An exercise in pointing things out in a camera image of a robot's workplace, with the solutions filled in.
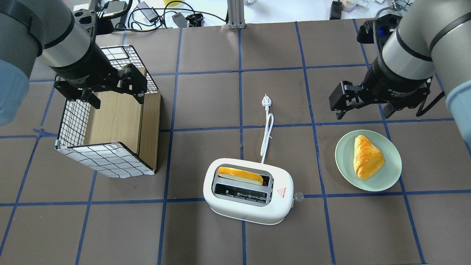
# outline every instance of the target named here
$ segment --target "black wire grid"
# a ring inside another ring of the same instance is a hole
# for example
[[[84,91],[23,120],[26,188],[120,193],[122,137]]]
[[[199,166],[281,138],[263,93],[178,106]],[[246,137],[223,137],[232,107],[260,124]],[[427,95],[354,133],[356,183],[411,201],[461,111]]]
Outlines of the black wire grid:
[[[129,63],[136,67],[145,67],[131,45],[110,46],[101,49],[110,60],[111,65],[117,69],[121,69]],[[160,93],[149,73],[146,73],[146,79],[147,93]],[[127,178],[155,174],[155,169],[147,165],[121,142],[83,145],[90,107],[89,103],[80,100],[65,102],[57,134],[56,149],[71,159],[109,177]]]

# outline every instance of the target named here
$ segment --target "light green plate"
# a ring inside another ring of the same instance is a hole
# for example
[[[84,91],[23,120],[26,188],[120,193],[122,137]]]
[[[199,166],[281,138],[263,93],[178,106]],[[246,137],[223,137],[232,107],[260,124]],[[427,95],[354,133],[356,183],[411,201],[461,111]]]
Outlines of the light green plate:
[[[384,155],[384,165],[367,180],[360,180],[353,168],[355,138],[366,136]],[[342,176],[353,186],[367,191],[382,191],[394,185],[402,171],[398,150],[388,138],[369,130],[357,130],[344,135],[335,147],[335,162]]]

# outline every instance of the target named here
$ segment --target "bread slice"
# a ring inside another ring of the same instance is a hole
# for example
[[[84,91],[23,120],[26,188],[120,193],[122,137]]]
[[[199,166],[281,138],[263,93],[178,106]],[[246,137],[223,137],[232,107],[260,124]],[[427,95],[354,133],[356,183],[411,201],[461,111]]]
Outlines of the bread slice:
[[[222,166],[218,170],[218,175],[221,178],[242,181],[256,185],[263,185],[263,178],[261,175],[245,170]]]
[[[384,156],[373,143],[364,135],[355,138],[353,168],[357,177],[367,180],[378,172],[384,165]]]

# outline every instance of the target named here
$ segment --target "white power cord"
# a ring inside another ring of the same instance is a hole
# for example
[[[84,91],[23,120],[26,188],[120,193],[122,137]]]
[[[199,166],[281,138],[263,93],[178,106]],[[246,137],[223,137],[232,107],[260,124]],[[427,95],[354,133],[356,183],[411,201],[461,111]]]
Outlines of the white power cord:
[[[265,97],[262,99],[262,106],[265,107],[265,111],[267,113],[267,122],[265,123],[265,133],[263,135],[263,142],[262,142],[262,148],[260,149],[260,155],[262,156],[262,164],[265,162],[265,156],[267,155],[267,149],[268,149],[268,141],[270,140],[271,136],[271,129],[273,128],[273,123],[275,122],[275,117],[273,117],[273,114],[268,113],[270,106],[271,106],[271,99],[265,94]]]

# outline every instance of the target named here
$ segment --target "triangular pastry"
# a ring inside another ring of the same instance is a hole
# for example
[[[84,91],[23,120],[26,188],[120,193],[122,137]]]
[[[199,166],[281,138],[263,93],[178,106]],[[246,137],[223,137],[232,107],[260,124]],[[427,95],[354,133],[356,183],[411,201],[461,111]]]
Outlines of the triangular pastry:
[[[357,177],[366,180],[374,175],[384,164],[384,156],[364,135],[355,138],[353,168]]]

